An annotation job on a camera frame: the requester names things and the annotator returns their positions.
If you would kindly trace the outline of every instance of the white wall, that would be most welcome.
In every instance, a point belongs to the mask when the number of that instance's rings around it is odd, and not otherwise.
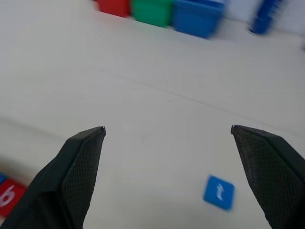
[[[229,18],[250,22],[261,0],[229,0],[227,15]],[[276,28],[296,32],[305,32],[305,1],[287,0],[275,23]]]

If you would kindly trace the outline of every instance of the red bin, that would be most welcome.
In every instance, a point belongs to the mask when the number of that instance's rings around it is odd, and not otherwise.
[[[130,13],[129,0],[97,0],[101,12],[120,17],[127,17]]]

